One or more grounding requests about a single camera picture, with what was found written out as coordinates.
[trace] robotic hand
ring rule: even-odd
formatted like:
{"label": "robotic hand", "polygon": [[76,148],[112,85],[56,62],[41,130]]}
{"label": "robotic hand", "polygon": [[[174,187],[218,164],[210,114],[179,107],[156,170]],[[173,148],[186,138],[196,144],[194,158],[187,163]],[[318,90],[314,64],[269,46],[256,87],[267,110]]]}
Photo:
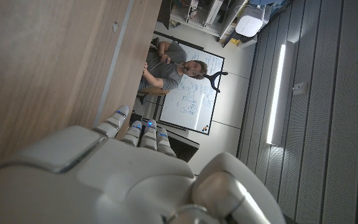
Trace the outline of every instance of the robotic hand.
{"label": "robotic hand", "polygon": [[93,130],[72,126],[0,164],[0,223],[285,223],[258,178],[230,154],[195,178],[163,128],[120,107]]}

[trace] whiteboard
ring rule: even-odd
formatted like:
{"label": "whiteboard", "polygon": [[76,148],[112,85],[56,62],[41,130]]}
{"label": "whiteboard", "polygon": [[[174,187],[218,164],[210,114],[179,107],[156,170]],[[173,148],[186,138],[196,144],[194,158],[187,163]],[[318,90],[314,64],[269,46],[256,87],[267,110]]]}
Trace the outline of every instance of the whiteboard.
{"label": "whiteboard", "polygon": [[[200,60],[207,64],[208,75],[222,71],[223,57],[187,45],[180,46],[187,53],[186,61]],[[220,76],[215,79],[216,87],[219,81]],[[183,75],[178,88],[165,96],[159,120],[208,135],[217,94],[207,78],[196,80]]]}

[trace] cable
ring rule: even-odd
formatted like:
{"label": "cable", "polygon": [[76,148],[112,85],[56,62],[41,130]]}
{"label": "cable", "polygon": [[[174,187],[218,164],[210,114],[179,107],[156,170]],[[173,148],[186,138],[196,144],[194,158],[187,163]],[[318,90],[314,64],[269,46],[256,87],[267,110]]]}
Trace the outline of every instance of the cable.
{"label": "cable", "polygon": [[234,8],[234,12],[236,12],[236,14],[237,14],[237,12],[239,12],[241,9],[239,9],[238,11],[236,11],[236,9],[238,8],[238,7],[241,7],[241,6],[236,6],[235,8]]}

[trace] man's hand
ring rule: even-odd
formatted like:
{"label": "man's hand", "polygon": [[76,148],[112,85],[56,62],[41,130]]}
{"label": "man's hand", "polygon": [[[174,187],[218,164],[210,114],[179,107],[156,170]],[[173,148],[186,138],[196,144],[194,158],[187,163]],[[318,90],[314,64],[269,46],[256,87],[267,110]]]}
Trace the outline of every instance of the man's hand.
{"label": "man's hand", "polygon": [[142,76],[145,76],[145,73],[148,73],[149,71],[147,70],[147,62],[144,63],[144,67],[143,67],[143,74]]}
{"label": "man's hand", "polygon": [[169,64],[171,62],[170,57],[166,54],[160,54],[160,57],[161,57],[162,62],[166,62],[167,64]]}

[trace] desk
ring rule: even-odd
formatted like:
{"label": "desk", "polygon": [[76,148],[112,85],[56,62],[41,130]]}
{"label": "desk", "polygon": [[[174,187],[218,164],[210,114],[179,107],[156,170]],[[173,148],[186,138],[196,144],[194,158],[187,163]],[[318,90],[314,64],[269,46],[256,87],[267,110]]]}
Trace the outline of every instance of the desk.
{"label": "desk", "polygon": [[120,105],[132,111],[159,5],[0,0],[0,160],[67,126],[92,128],[117,49],[100,121]]}

